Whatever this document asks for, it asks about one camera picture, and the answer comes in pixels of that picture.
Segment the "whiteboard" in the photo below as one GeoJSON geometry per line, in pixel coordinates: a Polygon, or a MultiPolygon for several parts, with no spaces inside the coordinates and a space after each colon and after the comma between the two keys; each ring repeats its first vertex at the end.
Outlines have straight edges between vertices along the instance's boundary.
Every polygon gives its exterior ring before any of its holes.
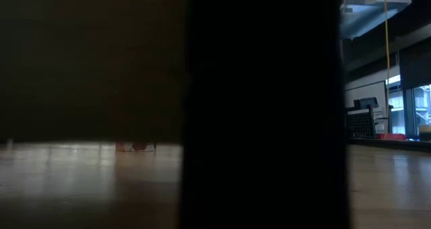
{"type": "Polygon", "coordinates": [[[347,89],[344,92],[345,110],[347,112],[360,110],[360,105],[355,105],[356,100],[365,99],[367,103],[371,102],[371,100],[375,100],[377,105],[376,112],[379,112],[385,117],[387,115],[386,91],[386,84],[384,81],[347,89]]]}

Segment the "red tray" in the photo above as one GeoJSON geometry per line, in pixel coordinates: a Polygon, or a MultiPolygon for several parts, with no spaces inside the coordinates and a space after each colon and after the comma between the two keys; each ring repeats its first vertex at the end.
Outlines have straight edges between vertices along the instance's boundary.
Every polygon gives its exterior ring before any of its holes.
{"type": "Polygon", "coordinates": [[[402,133],[379,133],[376,135],[377,139],[384,140],[397,140],[397,141],[405,141],[406,136],[402,133]]]}

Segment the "black metal table frame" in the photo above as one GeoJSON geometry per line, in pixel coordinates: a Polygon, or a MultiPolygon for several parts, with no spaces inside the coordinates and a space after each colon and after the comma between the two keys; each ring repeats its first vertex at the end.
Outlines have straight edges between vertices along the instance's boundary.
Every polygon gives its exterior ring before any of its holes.
{"type": "Polygon", "coordinates": [[[431,143],[422,141],[349,138],[346,140],[346,143],[350,145],[364,145],[370,147],[387,148],[392,150],[431,153],[431,143]]]}

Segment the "silver ventilation duct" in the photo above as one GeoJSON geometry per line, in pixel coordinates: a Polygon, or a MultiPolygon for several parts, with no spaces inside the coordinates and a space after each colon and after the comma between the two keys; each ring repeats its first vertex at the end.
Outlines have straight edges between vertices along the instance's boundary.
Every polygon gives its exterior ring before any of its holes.
{"type": "Polygon", "coordinates": [[[342,0],[340,37],[360,37],[410,4],[411,0],[342,0]]]}

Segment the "red and white Juicy can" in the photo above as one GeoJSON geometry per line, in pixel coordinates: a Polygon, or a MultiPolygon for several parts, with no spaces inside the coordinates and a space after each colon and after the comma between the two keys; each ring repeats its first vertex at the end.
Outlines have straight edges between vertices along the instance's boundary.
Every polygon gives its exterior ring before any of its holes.
{"type": "Polygon", "coordinates": [[[115,143],[117,152],[154,152],[157,149],[157,143],[136,143],[118,141],[115,143]]]}

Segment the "yellow bin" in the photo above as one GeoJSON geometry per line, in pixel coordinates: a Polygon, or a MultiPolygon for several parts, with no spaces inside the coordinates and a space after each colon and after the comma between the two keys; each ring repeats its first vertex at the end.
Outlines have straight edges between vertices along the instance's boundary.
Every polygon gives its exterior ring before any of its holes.
{"type": "Polygon", "coordinates": [[[418,135],[420,141],[431,142],[431,124],[418,125],[418,135]]]}

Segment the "black equipment stand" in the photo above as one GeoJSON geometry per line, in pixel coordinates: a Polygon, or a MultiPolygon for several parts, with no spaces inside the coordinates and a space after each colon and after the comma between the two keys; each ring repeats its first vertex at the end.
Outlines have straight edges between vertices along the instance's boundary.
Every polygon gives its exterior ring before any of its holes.
{"type": "Polygon", "coordinates": [[[392,131],[391,117],[385,114],[392,105],[380,107],[376,97],[354,100],[354,105],[345,109],[347,136],[353,138],[382,139],[392,131]]]}

